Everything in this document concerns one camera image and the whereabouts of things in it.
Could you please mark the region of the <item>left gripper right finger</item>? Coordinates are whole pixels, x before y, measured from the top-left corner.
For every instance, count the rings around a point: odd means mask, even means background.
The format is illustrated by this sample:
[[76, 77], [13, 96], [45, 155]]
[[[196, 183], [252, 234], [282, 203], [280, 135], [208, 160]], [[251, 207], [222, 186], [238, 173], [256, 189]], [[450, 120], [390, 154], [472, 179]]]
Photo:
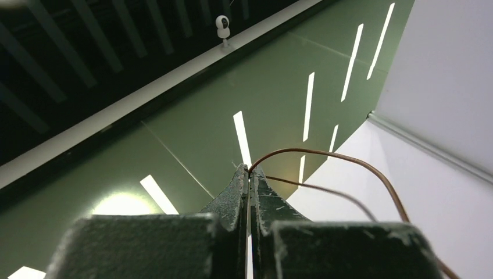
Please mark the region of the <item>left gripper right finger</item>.
[[255, 278], [441, 278], [435, 254], [408, 223], [311, 221], [250, 175]]

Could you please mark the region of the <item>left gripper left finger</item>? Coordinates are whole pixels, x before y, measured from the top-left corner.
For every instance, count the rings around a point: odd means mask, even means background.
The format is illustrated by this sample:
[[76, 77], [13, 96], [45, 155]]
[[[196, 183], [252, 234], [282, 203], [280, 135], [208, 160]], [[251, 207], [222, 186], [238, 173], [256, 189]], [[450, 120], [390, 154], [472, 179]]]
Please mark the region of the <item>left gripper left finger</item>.
[[61, 239], [47, 278], [245, 278], [248, 169], [200, 212], [92, 215]]

